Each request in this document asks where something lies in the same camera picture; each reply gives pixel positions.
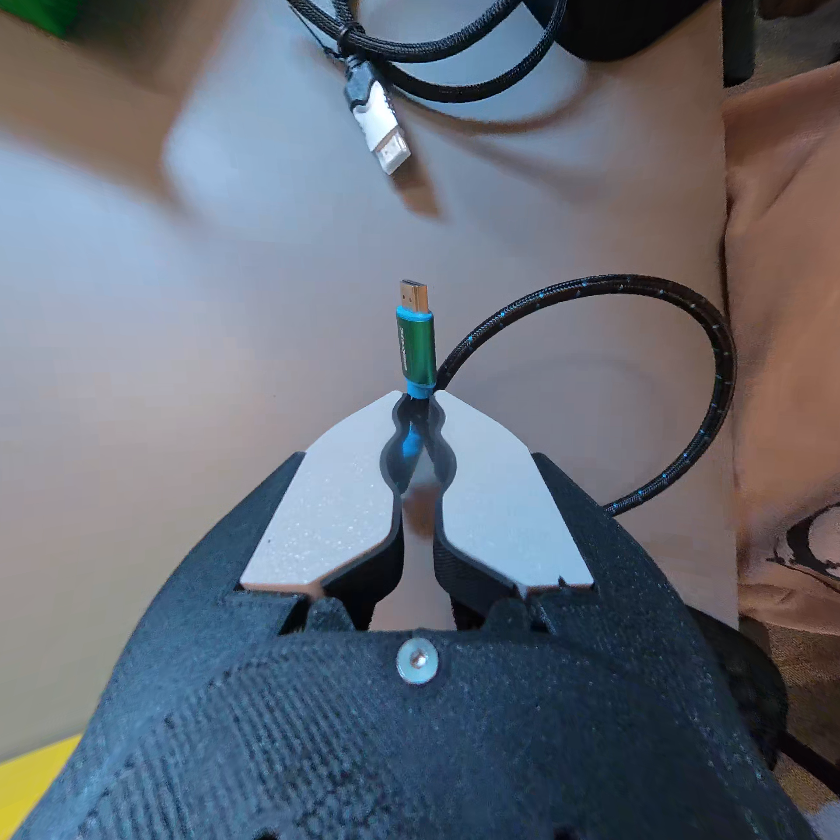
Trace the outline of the green plastic bin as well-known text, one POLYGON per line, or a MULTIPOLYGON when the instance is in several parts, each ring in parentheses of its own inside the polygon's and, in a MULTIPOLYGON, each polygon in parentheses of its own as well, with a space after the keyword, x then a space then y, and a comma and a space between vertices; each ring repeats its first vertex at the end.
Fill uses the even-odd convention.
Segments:
POLYGON ((82 1, 1 1, 1 11, 59 39, 77 21, 82 1))

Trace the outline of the yellow plastic bin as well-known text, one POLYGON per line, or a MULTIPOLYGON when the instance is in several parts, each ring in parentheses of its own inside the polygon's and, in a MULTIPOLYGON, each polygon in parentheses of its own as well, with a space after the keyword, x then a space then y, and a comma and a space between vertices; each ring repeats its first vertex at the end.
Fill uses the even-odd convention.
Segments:
POLYGON ((31 813, 81 740, 77 734, 1 763, 1 839, 31 813))

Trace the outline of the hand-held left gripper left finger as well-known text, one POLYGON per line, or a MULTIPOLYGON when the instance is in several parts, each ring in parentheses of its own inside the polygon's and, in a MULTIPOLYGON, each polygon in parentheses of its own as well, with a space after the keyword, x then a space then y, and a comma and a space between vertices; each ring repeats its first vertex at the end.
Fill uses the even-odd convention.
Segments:
POLYGON ((384 456, 403 396, 386 393, 306 449, 239 578, 244 590, 319 597, 393 543, 402 496, 384 456))

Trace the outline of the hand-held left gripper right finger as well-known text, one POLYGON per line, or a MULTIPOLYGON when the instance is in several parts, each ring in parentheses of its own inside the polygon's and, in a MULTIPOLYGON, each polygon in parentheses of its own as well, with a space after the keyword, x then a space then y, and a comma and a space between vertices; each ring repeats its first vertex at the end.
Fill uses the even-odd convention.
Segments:
POLYGON ((441 495, 436 536, 455 557, 438 571, 453 597, 520 597, 594 580, 529 448, 473 406, 439 391, 429 432, 441 495))

